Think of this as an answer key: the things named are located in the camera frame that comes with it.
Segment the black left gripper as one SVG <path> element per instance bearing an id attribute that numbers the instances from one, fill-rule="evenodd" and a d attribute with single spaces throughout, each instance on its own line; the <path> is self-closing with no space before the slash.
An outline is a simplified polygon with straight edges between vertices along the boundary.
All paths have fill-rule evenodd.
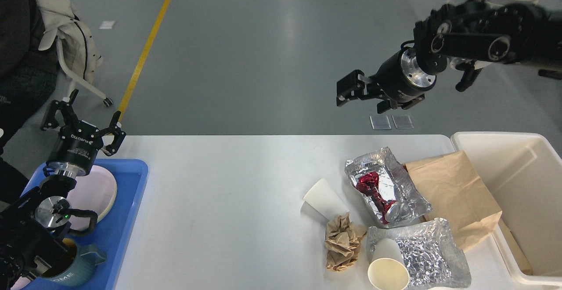
<path id="1" fill-rule="evenodd" d="M 68 98 L 51 101 L 40 124 L 42 131 L 60 129 L 58 141 L 46 166 L 51 170 L 70 170 L 73 177 L 90 174 L 97 152 L 102 146 L 102 137 L 114 137 L 110 144 L 104 144 L 101 148 L 106 156 L 112 156 L 118 152 L 126 136 L 121 130 L 121 111 L 114 112 L 109 126 L 101 130 L 89 123 L 79 123 L 72 107 L 78 93 L 79 90 L 74 89 Z M 56 119 L 58 113 L 63 119 L 63 125 Z"/>

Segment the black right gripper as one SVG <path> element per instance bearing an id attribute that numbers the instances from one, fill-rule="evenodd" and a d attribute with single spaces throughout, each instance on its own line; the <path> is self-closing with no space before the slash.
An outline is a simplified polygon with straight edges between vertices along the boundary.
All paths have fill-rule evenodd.
<path id="1" fill-rule="evenodd" d="M 336 85 L 336 106 L 349 101 L 381 98 L 377 113 L 390 109 L 409 109 L 424 100 L 424 94 L 437 83 L 419 66 L 413 48 L 402 48 L 388 58 L 371 77 L 361 70 L 353 70 Z"/>

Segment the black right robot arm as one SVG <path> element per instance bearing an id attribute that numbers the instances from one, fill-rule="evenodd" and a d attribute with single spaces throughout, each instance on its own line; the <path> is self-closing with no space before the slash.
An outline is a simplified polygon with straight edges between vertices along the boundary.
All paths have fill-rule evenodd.
<path id="1" fill-rule="evenodd" d="M 463 92 L 492 63 L 530 66 L 540 76 L 561 79 L 561 10 L 514 2 L 493 8 L 487 0 L 444 4 L 416 22 L 413 39 L 372 76 L 353 70 L 337 82 L 336 105 L 377 98 L 378 114 L 409 109 L 434 88 L 448 66 L 462 71 Z"/>

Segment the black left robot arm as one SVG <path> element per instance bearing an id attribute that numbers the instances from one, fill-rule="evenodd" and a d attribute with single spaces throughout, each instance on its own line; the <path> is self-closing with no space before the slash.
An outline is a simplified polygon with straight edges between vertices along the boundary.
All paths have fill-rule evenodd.
<path id="1" fill-rule="evenodd" d="M 78 95 L 52 101 L 41 130 L 55 130 L 58 141 L 43 169 L 44 180 L 1 212 L 1 288 L 8 290 L 24 277 L 34 280 L 53 268 L 69 252 L 67 235 L 86 236 L 97 226 L 93 210 L 73 208 L 68 194 L 77 178 L 90 174 L 99 151 L 116 154 L 125 139 L 121 112 L 116 111 L 106 128 L 79 120 L 73 110 Z"/>

